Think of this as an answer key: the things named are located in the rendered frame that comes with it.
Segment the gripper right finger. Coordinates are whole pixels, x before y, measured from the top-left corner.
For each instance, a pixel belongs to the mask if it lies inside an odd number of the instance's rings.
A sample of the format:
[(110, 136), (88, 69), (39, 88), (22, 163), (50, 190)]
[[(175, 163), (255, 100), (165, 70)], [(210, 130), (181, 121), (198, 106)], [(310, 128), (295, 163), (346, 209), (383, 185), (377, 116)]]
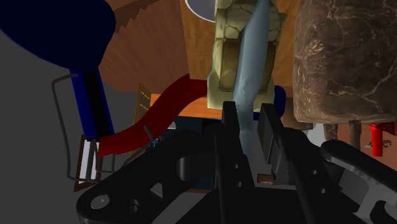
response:
[[(273, 104), (261, 105), (258, 135), (276, 178), (296, 187), (307, 224), (397, 224), (397, 171), (343, 141), (312, 144), (283, 126)], [(326, 164), (364, 179), (362, 204), (340, 190)]]

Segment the orange wooden table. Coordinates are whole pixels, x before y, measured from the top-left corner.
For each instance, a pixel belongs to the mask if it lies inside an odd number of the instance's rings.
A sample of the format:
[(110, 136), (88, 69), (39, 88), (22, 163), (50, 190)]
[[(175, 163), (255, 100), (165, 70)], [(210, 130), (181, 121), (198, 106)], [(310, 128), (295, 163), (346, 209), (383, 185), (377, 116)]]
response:
[(163, 120), (165, 123), (171, 123), (179, 115), (217, 119), (222, 117), (222, 110), (208, 108), (207, 98), (200, 97), (198, 92), (193, 95), (183, 95), (164, 91), (162, 94), (152, 94), (152, 96), (155, 96), (155, 100), (142, 120), (156, 122)]

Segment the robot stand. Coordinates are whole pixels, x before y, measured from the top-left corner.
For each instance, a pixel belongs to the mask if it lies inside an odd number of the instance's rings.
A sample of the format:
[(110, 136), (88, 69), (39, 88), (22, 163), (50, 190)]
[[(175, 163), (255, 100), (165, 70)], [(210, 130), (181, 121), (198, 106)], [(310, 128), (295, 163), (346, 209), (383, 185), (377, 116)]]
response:
[(300, 0), (293, 104), (300, 122), (397, 120), (397, 0)]

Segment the blue-grey long tool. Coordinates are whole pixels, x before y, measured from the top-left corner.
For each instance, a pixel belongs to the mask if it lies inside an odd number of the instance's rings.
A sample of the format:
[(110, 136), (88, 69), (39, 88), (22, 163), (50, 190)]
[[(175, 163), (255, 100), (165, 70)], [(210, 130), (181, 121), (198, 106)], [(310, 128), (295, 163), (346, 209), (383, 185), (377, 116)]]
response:
[(240, 127), (243, 153), (251, 157), (253, 150), (253, 103), (265, 68), (269, 31), (269, 0), (258, 0), (242, 33), (239, 63), (233, 90)]

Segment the red cylinder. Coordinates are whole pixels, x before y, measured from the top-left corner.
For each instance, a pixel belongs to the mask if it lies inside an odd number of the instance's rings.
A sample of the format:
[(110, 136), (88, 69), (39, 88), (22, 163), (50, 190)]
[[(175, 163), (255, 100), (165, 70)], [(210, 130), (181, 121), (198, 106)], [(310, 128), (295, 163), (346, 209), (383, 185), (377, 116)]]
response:
[(383, 156), (383, 132), (397, 136), (397, 120), (387, 123), (373, 123), (369, 125), (372, 135), (372, 155), (374, 157)]

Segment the brown framed white picture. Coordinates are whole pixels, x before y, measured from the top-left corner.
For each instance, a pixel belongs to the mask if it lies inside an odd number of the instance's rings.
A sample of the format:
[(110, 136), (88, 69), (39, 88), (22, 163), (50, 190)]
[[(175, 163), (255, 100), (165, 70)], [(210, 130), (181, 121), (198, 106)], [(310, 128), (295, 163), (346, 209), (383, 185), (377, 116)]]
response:
[[(90, 142), (88, 141), (87, 137), (85, 137), (83, 134), (81, 135), (81, 141), (80, 141), (80, 150), (79, 150), (79, 156), (78, 156), (78, 165), (76, 168), (76, 175), (80, 179), (85, 179), (86, 174), (87, 174), (87, 167), (91, 167), (91, 178), (96, 181), (101, 180), (101, 173), (97, 172), (95, 170), (95, 165), (97, 163), (96, 158), (94, 156), (92, 165), (88, 165), (88, 155), (89, 155), (89, 150), (90, 150)], [(103, 163), (103, 158), (100, 158), (98, 160), (98, 165), (99, 168), (102, 169), (102, 163)], [(83, 182), (83, 181), (75, 181), (74, 182), (74, 192), (78, 192), (82, 189), (88, 188), (90, 186), (93, 186), (94, 183), (91, 182)]]

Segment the red curved slide shape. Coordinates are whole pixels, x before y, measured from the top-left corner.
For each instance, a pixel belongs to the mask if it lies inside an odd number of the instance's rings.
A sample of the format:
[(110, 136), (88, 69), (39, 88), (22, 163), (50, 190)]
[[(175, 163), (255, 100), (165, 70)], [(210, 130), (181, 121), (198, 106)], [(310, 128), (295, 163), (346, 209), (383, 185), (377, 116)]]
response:
[(150, 141), (144, 126), (158, 138), (191, 102), (207, 95), (207, 82), (194, 80), (189, 74), (168, 86), (145, 115), (133, 126), (99, 140), (98, 156), (121, 154), (142, 148)]

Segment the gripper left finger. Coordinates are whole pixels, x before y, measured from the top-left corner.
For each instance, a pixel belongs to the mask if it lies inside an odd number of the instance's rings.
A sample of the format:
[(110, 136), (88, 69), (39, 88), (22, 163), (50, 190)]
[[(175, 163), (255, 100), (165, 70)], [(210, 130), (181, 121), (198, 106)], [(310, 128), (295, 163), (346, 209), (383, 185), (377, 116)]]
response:
[(78, 218), (81, 224), (151, 224), (202, 176), (214, 176), (215, 189), (178, 223), (246, 224), (254, 181), (234, 102), (224, 102), (222, 121), (202, 136), (177, 132), (86, 191), (76, 203)]

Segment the dark blue rounded object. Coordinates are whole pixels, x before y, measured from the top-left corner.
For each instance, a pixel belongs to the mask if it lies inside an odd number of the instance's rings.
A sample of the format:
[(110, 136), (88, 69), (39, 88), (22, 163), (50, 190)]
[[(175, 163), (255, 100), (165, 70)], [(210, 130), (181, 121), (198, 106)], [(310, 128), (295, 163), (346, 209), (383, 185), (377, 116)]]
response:
[(262, 103), (272, 103), (277, 111), (277, 114), (282, 117), (286, 104), (285, 90), (280, 86), (274, 86), (271, 84), (264, 93), (258, 94), (254, 100), (253, 120), (259, 120)]

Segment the beige stone block figure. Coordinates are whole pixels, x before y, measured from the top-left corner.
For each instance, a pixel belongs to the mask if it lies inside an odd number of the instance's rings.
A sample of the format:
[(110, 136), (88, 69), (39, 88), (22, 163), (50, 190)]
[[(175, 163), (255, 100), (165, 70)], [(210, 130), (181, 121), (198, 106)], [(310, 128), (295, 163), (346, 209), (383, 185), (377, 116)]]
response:
[[(216, 24), (212, 51), (212, 71), (207, 79), (207, 107), (221, 109), (225, 101), (231, 101), (243, 28), (245, 28), (258, 0), (215, 0)], [(272, 70), (283, 30), (286, 14), (281, 13), (277, 0), (269, 0), (269, 35), (267, 58), (263, 79), (253, 103), (253, 111), (259, 112), (261, 104), (273, 103), (274, 81)]]

